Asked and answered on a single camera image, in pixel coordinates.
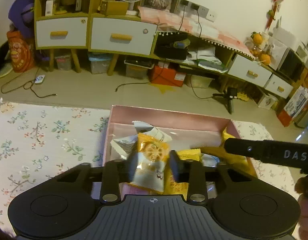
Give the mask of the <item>person's right hand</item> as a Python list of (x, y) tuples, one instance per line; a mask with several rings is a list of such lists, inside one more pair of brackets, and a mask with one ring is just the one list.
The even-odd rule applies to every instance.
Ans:
[(298, 198), (300, 205), (299, 236), (300, 239), (308, 240), (308, 176), (299, 178), (294, 189), (300, 194)]

